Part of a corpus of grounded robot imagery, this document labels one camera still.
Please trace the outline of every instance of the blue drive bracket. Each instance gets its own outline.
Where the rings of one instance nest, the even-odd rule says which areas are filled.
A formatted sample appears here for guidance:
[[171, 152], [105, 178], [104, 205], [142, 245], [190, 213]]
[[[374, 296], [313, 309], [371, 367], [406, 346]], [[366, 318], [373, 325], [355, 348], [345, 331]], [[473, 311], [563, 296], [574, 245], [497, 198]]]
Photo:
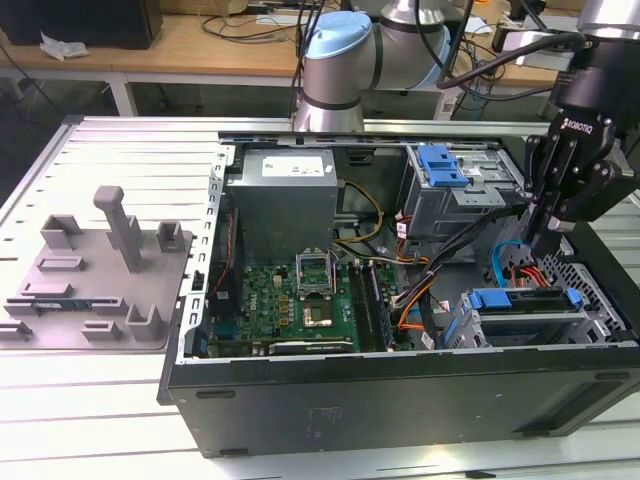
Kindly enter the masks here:
[[501, 288], [481, 288], [469, 293], [469, 301], [475, 310], [484, 308], [511, 308], [509, 295]]
[[580, 310], [584, 305], [584, 300], [582, 300], [582, 295], [575, 288], [568, 288], [565, 292], [567, 297], [569, 297], [569, 301], [575, 307], [576, 310]]
[[420, 145], [418, 160], [432, 187], [466, 187], [469, 179], [458, 168], [456, 158], [444, 145]]

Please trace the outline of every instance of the floor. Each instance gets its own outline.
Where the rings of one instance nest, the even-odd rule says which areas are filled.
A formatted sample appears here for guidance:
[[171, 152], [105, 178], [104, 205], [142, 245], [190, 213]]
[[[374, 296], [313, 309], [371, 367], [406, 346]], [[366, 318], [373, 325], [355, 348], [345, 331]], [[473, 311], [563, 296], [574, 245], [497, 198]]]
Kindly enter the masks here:
[[[56, 131], [60, 115], [38, 90], [23, 81], [24, 99], [13, 103], [0, 90], [0, 205], [20, 181]], [[105, 84], [99, 82], [49, 81], [46, 95], [64, 114], [117, 115]], [[205, 86], [204, 105], [198, 89], [191, 85], [135, 84], [134, 96], [140, 115], [286, 117], [289, 90], [278, 87]], [[433, 93], [366, 92], [365, 118], [430, 119], [437, 95]], [[490, 104], [482, 120], [538, 121], [540, 98]], [[473, 101], [466, 99], [456, 120], [474, 117]]]

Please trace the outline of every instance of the workbench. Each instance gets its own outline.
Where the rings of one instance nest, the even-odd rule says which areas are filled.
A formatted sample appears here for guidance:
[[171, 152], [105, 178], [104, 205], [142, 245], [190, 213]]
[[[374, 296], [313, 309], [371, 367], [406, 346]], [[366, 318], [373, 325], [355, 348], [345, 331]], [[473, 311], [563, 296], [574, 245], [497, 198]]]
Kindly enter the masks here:
[[[476, 4], [474, 14], [489, 24], [499, 21], [508, 9], [506, 0]], [[553, 10], [545, 12], [554, 14]], [[239, 25], [252, 17], [233, 18]], [[289, 87], [296, 68], [294, 44], [283, 41], [246, 45], [216, 38], [205, 33], [202, 19], [195, 15], [165, 15], [162, 30], [148, 50], [89, 47], [90, 55], [59, 61], [37, 46], [7, 45], [13, 59], [34, 79], [100, 81], [110, 85], [118, 112], [122, 116], [137, 115], [131, 93], [132, 83], [175, 83], [194, 85], [254, 85]], [[220, 28], [212, 22], [211, 28]], [[227, 29], [229, 35], [246, 35], [271, 30], [274, 25], [249, 23]], [[294, 29], [289, 30], [293, 37]], [[476, 35], [474, 40], [490, 47], [490, 35]], [[467, 63], [459, 68], [468, 69]], [[0, 77], [21, 79], [22, 74], [0, 55]], [[513, 94], [535, 87], [553, 85], [556, 73], [515, 65], [507, 67], [504, 77], [493, 92]], [[425, 91], [439, 92], [435, 86]], [[439, 92], [436, 119], [448, 120], [459, 89]]]
[[[545, 124], [367, 121], [367, 132], [527, 135]], [[60, 127], [0, 209], [0, 297], [13, 295], [44, 241], [50, 213], [107, 228], [92, 205], [97, 186], [125, 191], [142, 229], [173, 218], [198, 233], [220, 130], [286, 132], [285, 120], [86, 118]], [[640, 282], [640, 208], [632, 197], [594, 225]], [[6, 315], [0, 312], [0, 320]], [[0, 351], [0, 478], [628, 479], [640, 472], [640, 396], [567, 438], [205, 460], [175, 407], [156, 403], [162, 352]], [[436, 412], [416, 412], [416, 415]], [[277, 435], [277, 431], [265, 435]]]

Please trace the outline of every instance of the robotiq logo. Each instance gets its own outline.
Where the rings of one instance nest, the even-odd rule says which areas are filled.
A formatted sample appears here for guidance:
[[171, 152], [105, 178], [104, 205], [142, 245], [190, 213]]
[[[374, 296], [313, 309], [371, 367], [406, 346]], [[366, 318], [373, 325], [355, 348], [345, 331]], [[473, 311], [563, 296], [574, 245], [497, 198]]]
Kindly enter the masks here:
[[571, 120], [570, 118], [565, 118], [564, 123], [560, 127], [561, 130], [564, 130], [565, 128], [569, 128], [577, 132], [586, 133], [587, 135], [591, 135], [593, 133], [593, 126], [589, 125], [588, 123], [576, 122], [575, 120]]

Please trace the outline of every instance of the metal table surface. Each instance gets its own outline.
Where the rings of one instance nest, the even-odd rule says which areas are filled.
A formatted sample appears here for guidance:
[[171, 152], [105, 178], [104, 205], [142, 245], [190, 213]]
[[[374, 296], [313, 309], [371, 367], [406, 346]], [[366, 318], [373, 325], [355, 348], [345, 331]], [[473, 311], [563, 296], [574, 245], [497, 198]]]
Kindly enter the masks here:
[[[142, 228], [176, 218], [197, 233], [215, 132], [288, 128], [282, 120], [202, 118], [87, 118], [62, 126], [0, 209], [0, 297], [17, 289], [50, 213], [106, 228], [91, 198], [98, 185], [118, 184]], [[378, 121], [367, 129], [526, 135], [546, 126]], [[595, 226], [638, 279], [634, 201]], [[188, 472], [207, 479], [417, 479], [464, 478], [469, 470], [519, 479], [640, 477], [638, 394], [568, 438], [205, 460], [177, 409], [156, 403], [162, 362], [162, 354], [0, 352], [0, 478], [174, 480]]]

